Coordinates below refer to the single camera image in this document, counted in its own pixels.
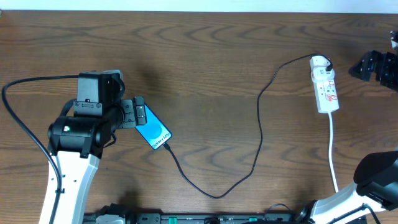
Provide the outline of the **blue Galaxy smartphone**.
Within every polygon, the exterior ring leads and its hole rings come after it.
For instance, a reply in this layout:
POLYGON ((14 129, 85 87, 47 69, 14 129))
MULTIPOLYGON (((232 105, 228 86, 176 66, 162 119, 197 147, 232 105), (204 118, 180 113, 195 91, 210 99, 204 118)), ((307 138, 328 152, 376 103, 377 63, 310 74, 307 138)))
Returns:
POLYGON ((136 129, 148 145, 153 150, 157 150, 172 138, 172 132, 147 105, 145 105, 145 110, 147 123, 143 126, 136 126, 136 129))

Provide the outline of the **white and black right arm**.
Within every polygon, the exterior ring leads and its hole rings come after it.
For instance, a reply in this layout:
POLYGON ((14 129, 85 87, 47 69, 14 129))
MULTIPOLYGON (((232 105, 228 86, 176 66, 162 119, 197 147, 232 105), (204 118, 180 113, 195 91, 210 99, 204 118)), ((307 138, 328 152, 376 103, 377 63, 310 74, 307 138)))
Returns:
MULTIPOLYGON (((313 54, 310 68, 318 112, 330 116, 339 108, 332 63, 313 54)), ((366 82, 373 73, 382 86, 397 90, 397 55, 373 50, 349 69, 352 77, 366 82)), ((304 207, 295 217, 297 223, 349 223, 397 208, 397 151, 368 154, 357 166, 353 182, 343 189, 337 185, 331 149, 328 162, 335 194, 304 207)))

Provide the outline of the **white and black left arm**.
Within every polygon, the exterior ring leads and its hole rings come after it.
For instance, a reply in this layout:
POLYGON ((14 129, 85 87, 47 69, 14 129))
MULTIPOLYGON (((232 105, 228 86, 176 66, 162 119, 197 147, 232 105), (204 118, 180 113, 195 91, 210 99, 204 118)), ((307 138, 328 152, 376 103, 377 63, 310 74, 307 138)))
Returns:
POLYGON ((72 99, 49 127, 49 178, 40 223, 82 223, 104 148, 115 131, 146 123, 144 99, 112 105, 72 99))

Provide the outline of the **white USB charger plug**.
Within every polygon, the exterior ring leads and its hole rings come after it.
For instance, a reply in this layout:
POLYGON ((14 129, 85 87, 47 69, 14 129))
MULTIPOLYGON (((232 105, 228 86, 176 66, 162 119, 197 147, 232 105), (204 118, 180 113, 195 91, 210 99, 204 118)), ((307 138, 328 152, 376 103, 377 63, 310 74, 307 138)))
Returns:
POLYGON ((327 70, 331 65, 329 60, 321 55, 314 56, 310 59, 311 74, 315 77, 330 76, 334 74, 333 69, 327 70))

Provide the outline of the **white power strip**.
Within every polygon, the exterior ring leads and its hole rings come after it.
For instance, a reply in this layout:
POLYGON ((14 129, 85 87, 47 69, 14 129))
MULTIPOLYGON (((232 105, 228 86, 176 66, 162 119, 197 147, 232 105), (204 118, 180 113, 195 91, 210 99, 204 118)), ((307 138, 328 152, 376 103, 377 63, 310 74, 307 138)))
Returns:
POLYGON ((316 67, 311 72, 319 113, 327 114, 339 109, 334 77, 334 70, 326 71, 326 67, 316 67))

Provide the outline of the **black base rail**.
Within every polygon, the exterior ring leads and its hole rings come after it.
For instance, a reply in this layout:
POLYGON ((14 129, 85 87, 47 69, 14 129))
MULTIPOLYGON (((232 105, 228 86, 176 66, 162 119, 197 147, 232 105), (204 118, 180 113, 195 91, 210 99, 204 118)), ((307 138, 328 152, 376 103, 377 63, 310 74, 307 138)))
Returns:
POLYGON ((165 213, 160 209, 137 208, 112 203, 94 213, 86 213, 82 224, 234 224, 234 223, 275 223, 303 224, 314 223, 304 210, 295 214, 289 208, 281 209, 273 205, 264 213, 165 213))

